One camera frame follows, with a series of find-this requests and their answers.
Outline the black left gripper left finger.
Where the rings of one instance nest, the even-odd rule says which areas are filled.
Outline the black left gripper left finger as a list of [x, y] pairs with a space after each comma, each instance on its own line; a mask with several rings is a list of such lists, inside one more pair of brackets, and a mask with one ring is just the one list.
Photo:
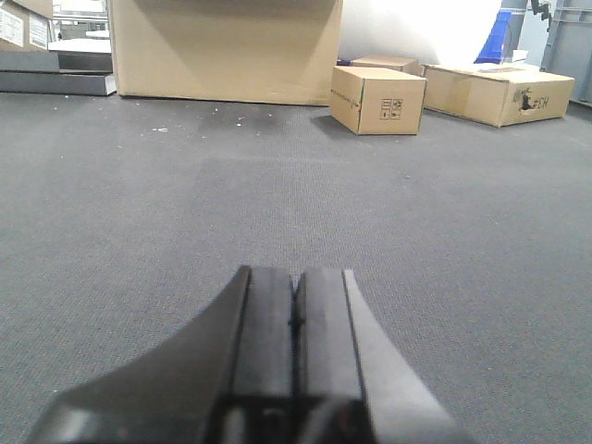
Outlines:
[[56, 395], [31, 443], [288, 443], [292, 281], [243, 266], [170, 338]]

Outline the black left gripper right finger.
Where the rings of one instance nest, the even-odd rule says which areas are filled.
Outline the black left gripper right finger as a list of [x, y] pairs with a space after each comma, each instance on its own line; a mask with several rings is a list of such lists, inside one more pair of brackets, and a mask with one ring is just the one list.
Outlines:
[[298, 442], [469, 442], [390, 342], [352, 271], [306, 270], [295, 315]]

